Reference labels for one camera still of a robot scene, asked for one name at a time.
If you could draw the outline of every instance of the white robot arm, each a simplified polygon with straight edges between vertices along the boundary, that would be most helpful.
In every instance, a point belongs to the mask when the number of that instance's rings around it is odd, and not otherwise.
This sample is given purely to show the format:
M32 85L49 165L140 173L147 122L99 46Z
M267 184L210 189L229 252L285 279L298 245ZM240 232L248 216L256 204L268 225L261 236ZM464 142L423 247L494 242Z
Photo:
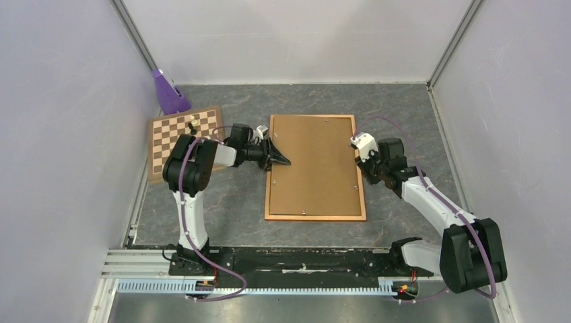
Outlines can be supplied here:
M497 282L507 278L500 230L491 219L479 220L443 195L419 169L409 167L400 139L375 142L368 133L350 139L359 151L357 165L369 184L384 182L398 197L414 206L442 236L441 245L420 238L393 242L391 253L409 266L424 268L442 278L455 293L489 284L482 256L487 256ZM485 250L478 250L463 217L477 232Z
M182 161L188 151L189 145L197 140L190 135L181 135L176 142L163 169L163 179L168 182L174 195L178 209L178 222L180 235L178 245L182 253L193 256L193 248L186 235L199 250L208 244L208 235L204 227L203 190L208 185L210 173L214 166L238 167L245 161L257 162L261 169L268 170L272 164L290 165L273 145L267 136L268 128L259 126L255 130L244 124L234 124L230 136L224 143L204 140L197 144L196 152L191 155L184 169L184 184L181 195L178 190L178 178ZM181 204L184 204L184 222L187 230L183 229Z

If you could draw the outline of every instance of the cable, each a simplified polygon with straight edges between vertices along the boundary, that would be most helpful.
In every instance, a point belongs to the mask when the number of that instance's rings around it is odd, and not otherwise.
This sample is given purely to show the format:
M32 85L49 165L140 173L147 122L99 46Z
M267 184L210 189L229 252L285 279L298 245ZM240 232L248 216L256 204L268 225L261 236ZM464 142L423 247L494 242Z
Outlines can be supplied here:
M191 239L191 236L189 234L188 231L188 226L187 226L187 218L184 215L184 192L182 191L182 178L184 177L184 169L187 166L187 162L189 161L189 158L191 156L191 153L193 151L193 149L196 147L196 145L198 144L198 142L200 140L204 140L206 139L205 137L199 137L196 138L190 145L189 145L189 150L187 151L187 154L184 156L184 159L182 160L182 165L180 167L180 174L178 175L178 192L180 193L180 216L182 217L182 230L186 233L185 236L187 237L187 240L189 241L189 243L191 244L191 247L193 247L193 251L198 255L198 257L200 257L202 260L204 260L207 264L211 265L214 268L218 268L221 271L224 271L225 273L231 274L232 276L240 279L242 281L242 288L227 294L227 295L223 295L223 296L219 296L219 297L215 297L215 298L205 298L205 299L199 299L199 298L195 298L195 301L221 301L223 299L229 299L232 297L237 296L239 293L242 293L245 289L246 289L246 279L238 274L235 273L234 271L231 271L230 269L226 269L218 264L216 264L215 262L210 261L210 259L206 258L206 256L204 256L202 253L200 253L200 250L198 250L198 247L196 247L196 245L194 244L193 240Z
M444 295L445 293L448 293L450 291L450 289L448 289L448 287L444 288L442 291L439 291L438 293L431 295L431 296L427 296L427 297L423 297L423 298L419 298L419 299L412 299L410 301L404 300L404 299L396 299L399 304L401 303L405 303L405 304L416 304L416 303L420 303L423 301L430 301L431 299L435 299L438 298L442 295Z
M422 174L422 170L420 168L420 162L418 161L418 158L416 157L417 156L416 148L412 142L411 137L405 131L405 129L401 125L399 125L396 121L392 120L391 118L388 118L385 116L370 116L370 117L366 118L365 120L363 120L357 126L357 130L353 134L353 139L355 139L355 137L357 137L357 134L359 133L359 130L363 127L363 125L366 124L368 121L373 120L373 119L383 119L383 120L389 121L390 123L392 123L395 127L397 127L401 131L403 136L405 136L405 139L406 139L408 145L412 149L414 164L415 164L416 170L418 172L418 176L420 177L420 181L422 182L424 187L426 187L426 189L432 193L432 195L434 195L438 200L440 200L440 202L444 203L444 205L446 205L446 207L448 207L450 209L450 211L452 211L460 219L460 221L462 221L462 223L464 223L464 225L466 225L466 227L468 228L468 231L470 231L470 234L474 238L474 241L476 242L478 249L480 250L480 254L482 255L483 264L484 264L486 272L488 273L488 279L490 280L490 293L488 294L485 291L482 291L480 289L476 289L476 292L478 292L481 295L483 295L487 298L490 298L490 299L496 298L498 291L496 289L496 280L494 278L494 272L492 270L492 264L490 264L490 260L488 259L488 254L486 253L486 251L483 247L483 244L482 244L480 238L478 237L478 234L476 233L476 230L474 230L474 228L472 227L470 222L468 222L468 220L464 217L464 215L460 214L460 211L457 210L454 206L452 206L452 204L450 202L448 202L448 199L446 199L442 195L438 194L438 192L436 192L432 187L428 186L428 183L426 182L426 179L424 178L424 175ZM443 289L440 293L435 294L435 295L440 295L441 293L445 292L446 290L447 290L447 288Z
M220 137L218 137L218 134L215 134L214 132L217 131L218 129L224 129L224 128L232 128L232 126L220 126L220 127L216 127L216 128L214 128L214 129L212 129L212 132L210 132L210 136L216 136L216 138L217 138L216 140L222 142L222 141L220 140Z

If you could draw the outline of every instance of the black chess piece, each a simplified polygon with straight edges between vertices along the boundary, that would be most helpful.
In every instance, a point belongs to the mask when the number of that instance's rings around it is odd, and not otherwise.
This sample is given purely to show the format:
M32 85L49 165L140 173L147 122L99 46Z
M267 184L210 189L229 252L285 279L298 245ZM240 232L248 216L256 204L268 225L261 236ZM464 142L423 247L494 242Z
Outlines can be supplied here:
M191 135L196 135L198 133L198 131L195 129L195 127L193 126L192 122L189 122L189 129L191 130Z

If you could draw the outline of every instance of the purple cable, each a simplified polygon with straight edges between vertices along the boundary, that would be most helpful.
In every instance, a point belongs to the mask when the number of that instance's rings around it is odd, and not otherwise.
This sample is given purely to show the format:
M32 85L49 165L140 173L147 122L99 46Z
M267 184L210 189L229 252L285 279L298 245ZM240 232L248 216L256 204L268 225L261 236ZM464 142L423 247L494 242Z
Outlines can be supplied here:
M423 297L423 298L419 298L419 299L412 299L412 300L405 300L405 299L396 299L396 301L400 303L405 303L405 304L416 304L416 303L420 303L422 301L430 301L432 299L438 298L442 295L444 295L445 293L448 293L448 287L444 288L442 291L439 291L438 293L431 295L431 296L427 296L427 297Z
M191 156L191 153L193 151L193 149L196 147L196 145L198 144L198 142L200 140L206 139L205 137L199 137L196 138L190 145L189 145L189 150L187 151L187 154L184 156L184 159L182 161L182 165L180 167L180 174L178 175L178 191L180 193L180 215L182 216L182 229L184 230L184 232L186 233L185 236L187 237L187 240L189 241L189 243L191 244L191 246L193 247L194 252L198 255L198 257L202 258L202 260L204 260L207 264L220 269L221 271L224 271L226 273L231 274L232 276L237 277L238 279L240 279L242 281L242 288L238 291L235 291L233 293L224 295L224 296L219 296L219 297L215 297L215 298L205 298L205 299L196 299L195 301L221 301L224 299L229 299L232 297L237 296L239 293L242 293L245 289L246 289L246 279L244 277L242 277L240 274L235 273L234 271L231 271L230 269L226 269L212 261L210 261L210 259L206 258L202 253L200 253L200 250L198 250L198 248L196 247L196 245L194 244L193 240L191 239L190 235L187 234L188 230L187 230L187 218L184 216L184 193L182 191L182 177L184 176L184 169L187 166L187 162Z
M470 222L468 222L468 220L464 217L464 215L460 214L460 211L457 210L454 206L452 206L452 204L450 202L448 202L448 200L446 198L444 198L442 195L438 194L438 192L436 192L432 187L428 186L428 183L426 182L426 179L424 179L424 175L422 174L422 169L420 168L420 161L416 157L417 156L416 147L413 144L412 139L409 136L409 134L405 131L405 129L391 118L388 118L385 116L370 116L370 117L366 118L365 120L363 120L357 126L357 130L353 134L353 139L355 139L355 137L357 137L357 134L359 133L359 130L363 127L363 125L365 123L373 120L373 119L383 119L383 120L389 121L395 127L397 127L399 131L401 131L403 136L405 136L405 139L406 139L408 145L412 149L414 164L415 164L416 170L418 171L418 176L420 177L420 181L422 182L424 187L426 187L426 189L432 193L432 195L434 195L438 200L440 200L440 202L444 203L444 205L446 205L446 207L448 207L450 209L450 211L452 211L460 219L460 221L462 221L462 223L464 223L464 225L466 225L466 227L468 228L468 231L470 231L470 234L474 238L474 241L476 242L476 245L478 246L478 249L481 252L485 271L488 273L488 279L490 280L490 293L488 294L488 293L486 293L480 289L476 289L476 292L478 292L481 295L483 295L487 298L490 298L490 299L496 298L498 291L496 289L496 280L494 278L494 272L492 270L492 264L490 264L490 260L488 259L488 254L486 253L486 251L483 247L483 244L482 244L480 238L478 237L478 234L476 233L476 230L474 230L474 228L472 227L472 225L470 225ZM442 293L445 292L446 290L447 289L444 289L443 291L441 291L440 293L437 293L435 295L442 295Z
M212 132L210 133L211 136L216 136L217 140L220 141L220 137L218 137L218 134L215 134L215 132L218 129L224 129L224 128L232 128L232 126L220 126L220 127L216 127L214 129L212 129Z

